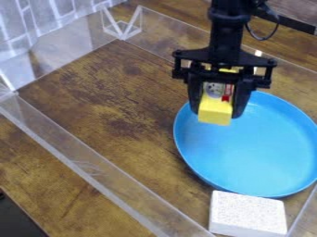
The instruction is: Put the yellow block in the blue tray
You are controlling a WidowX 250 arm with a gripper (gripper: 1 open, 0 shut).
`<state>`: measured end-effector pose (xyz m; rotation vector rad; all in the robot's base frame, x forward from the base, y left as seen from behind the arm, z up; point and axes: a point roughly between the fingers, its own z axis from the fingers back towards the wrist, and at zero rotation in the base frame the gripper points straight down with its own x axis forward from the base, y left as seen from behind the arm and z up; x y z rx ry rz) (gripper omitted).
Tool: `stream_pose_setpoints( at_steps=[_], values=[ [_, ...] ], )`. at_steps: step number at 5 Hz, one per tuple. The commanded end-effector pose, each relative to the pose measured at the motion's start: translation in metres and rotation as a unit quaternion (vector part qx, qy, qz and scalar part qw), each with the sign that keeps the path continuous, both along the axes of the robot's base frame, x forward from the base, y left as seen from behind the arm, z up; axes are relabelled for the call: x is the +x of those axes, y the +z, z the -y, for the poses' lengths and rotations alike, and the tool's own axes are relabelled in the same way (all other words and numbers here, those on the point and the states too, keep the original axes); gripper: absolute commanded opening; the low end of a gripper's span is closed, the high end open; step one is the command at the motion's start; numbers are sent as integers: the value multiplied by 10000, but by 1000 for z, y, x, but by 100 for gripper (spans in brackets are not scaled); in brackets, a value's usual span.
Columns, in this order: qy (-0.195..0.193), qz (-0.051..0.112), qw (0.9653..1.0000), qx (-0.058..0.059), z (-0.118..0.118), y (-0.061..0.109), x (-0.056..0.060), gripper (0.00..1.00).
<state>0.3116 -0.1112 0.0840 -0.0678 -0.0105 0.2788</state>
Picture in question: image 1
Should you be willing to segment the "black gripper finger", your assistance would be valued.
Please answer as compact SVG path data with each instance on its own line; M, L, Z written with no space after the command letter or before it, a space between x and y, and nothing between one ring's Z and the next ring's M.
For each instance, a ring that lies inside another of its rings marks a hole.
M242 115L253 91L254 83L249 80L240 81L236 84L232 118L237 119Z
M198 77L194 74L189 76L188 92L189 92L192 112L194 114L198 114L200 103L204 93L204 82L198 79Z

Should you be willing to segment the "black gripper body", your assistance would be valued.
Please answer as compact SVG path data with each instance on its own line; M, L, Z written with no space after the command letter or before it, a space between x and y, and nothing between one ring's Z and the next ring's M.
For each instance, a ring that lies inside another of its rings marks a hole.
M212 7L209 9L212 21L209 46L173 52L176 79L182 79L189 83L190 74L193 74L201 76L205 81L225 83L246 81L253 88L271 87L276 61L256 57L242 51L244 30L248 30L259 41L268 40L277 31L275 29L265 37L259 37L253 33L249 21L257 11L257 7Z

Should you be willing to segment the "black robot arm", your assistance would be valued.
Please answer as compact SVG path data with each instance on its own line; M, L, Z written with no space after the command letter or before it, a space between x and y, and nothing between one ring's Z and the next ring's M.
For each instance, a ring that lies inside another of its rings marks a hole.
M246 108L252 92L257 88L269 89L273 58L254 56L242 50L242 32L249 31L260 40L268 40L276 31L260 38L250 29L249 21L259 9L279 15L267 5L268 0L212 0L209 20L212 31L209 46L200 49L176 50L173 77L188 84L192 112L198 113L202 102L204 83L218 82L234 86L233 114L237 119Z

